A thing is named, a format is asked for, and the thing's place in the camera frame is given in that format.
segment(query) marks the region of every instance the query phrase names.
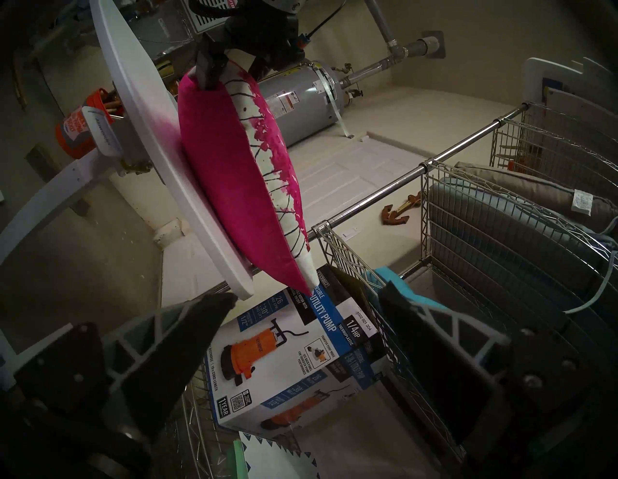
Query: gray pipe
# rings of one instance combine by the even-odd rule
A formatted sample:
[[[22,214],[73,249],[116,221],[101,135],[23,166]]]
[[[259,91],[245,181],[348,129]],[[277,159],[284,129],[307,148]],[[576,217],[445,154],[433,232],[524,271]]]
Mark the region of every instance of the gray pipe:
[[[373,17],[373,20],[376,22],[380,33],[382,34],[382,38],[386,42],[388,46],[388,50],[391,52],[392,56],[395,58],[401,58],[402,60],[405,58],[405,49],[401,48],[397,44],[397,40],[395,40],[395,35],[393,35],[391,28],[386,21],[380,6],[376,0],[365,0],[365,4],[369,9],[369,13]]]
[[[339,81],[341,88],[347,88],[350,85],[359,82],[360,80],[364,80],[367,77],[371,77],[376,73],[383,72],[384,70],[388,70],[392,66],[401,63],[405,58],[412,56],[423,56],[426,53],[431,53],[429,46],[435,46],[438,42],[438,39],[435,36],[429,36],[427,38],[421,38],[417,41],[413,41],[404,47],[405,54],[401,58],[396,58],[391,55],[387,58],[380,60],[379,62],[374,63],[373,65],[369,65],[368,67],[359,70],[352,75],[348,75]]]

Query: cardboard box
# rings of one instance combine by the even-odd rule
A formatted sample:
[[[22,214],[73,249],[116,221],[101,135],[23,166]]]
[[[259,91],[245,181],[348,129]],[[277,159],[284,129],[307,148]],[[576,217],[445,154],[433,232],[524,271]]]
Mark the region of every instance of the cardboard box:
[[[221,326],[206,353],[219,425],[272,438],[381,377],[388,360],[370,310],[330,267],[318,277],[311,297],[287,288]]]

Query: chrome rod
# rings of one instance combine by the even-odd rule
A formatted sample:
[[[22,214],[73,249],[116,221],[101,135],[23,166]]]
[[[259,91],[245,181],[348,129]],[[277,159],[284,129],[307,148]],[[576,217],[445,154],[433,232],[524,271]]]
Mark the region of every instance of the chrome rod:
[[[511,120],[511,119],[515,118],[517,115],[523,113],[527,109],[528,109],[528,105],[526,103],[522,103],[522,105],[519,108],[515,108],[513,111],[507,113],[506,115],[504,115],[504,116],[502,116],[500,118],[496,118],[494,121],[492,121],[492,123],[490,123],[489,125],[487,125],[484,128],[481,128],[476,133],[471,134],[469,137],[465,138],[464,140],[460,141],[459,143],[456,143],[452,147],[444,150],[439,155],[436,155],[436,156],[430,158],[429,160],[424,161],[423,163],[421,163],[419,166],[417,166],[412,171],[409,171],[405,175],[397,178],[395,181],[387,184],[385,187],[380,188],[379,190],[373,192],[371,195],[363,198],[358,203],[356,203],[356,204],[350,206],[349,208],[346,208],[345,210],[337,213],[335,216],[329,218],[327,220],[327,223],[329,224],[329,226],[331,228],[334,228],[334,227],[340,225],[344,221],[350,219],[355,214],[365,210],[366,208],[369,208],[369,206],[374,205],[375,203],[377,203],[378,201],[380,201],[384,197],[390,195],[392,192],[400,189],[402,186],[407,185],[412,180],[415,180],[416,178],[419,178],[423,173],[429,172],[430,170],[433,169],[433,165],[446,161],[447,159],[449,159],[454,154],[462,151],[464,148],[470,146],[472,143],[477,142],[478,140],[480,140],[481,138],[483,138],[487,134],[491,133],[493,130],[496,130],[496,129],[500,128],[501,126],[503,126],[505,124],[506,120]],[[309,241],[313,241],[313,240],[315,240],[318,237],[318,235],[315,232],[314,228],[311,228],[307,232],[307,239]],[[260,271],[261,270],[259,268],[257,268],[256,266],[251,265],[251,274],[252,275],[256,275]],[[204,296],[206,294],[225,293],[225,292],[227,292],[229,290],[230,290],[230,287],[224,281],[224,282],[219,283],[217,286],[212,287],[211,289],[209,289],[205,293],[201,294],[199,297]]]

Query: gray water heater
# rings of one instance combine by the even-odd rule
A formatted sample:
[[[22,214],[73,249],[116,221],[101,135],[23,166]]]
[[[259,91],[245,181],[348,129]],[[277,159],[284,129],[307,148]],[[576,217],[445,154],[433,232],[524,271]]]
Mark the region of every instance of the gray water heater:
[[[278,73],[259,83],[262,96],[277,120],[286,146],[293,145],[337,121],[328,94],[314,68],[319,68],[339,111],[344,92],[339,79],[325,63],[315,61]]]

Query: orange bucket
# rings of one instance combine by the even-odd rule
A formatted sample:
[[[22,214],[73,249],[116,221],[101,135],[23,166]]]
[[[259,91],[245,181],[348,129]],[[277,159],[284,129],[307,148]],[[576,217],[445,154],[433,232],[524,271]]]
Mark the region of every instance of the orange bucket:
[[[80,159],[95,147],[95,141],[92,139],[90,129],[88,129],[82,114],[83,106],[92,106],[103,110],[108,123],[112,124],[114,122],[114,119],[103,105],[103,98],[107,98],[108,95],[109,93],[103,88],[99,88],[86,98],[83,105],[67,116],[62,123],[56,125],[56,140],[58,140],[58,144],[69,156]]]

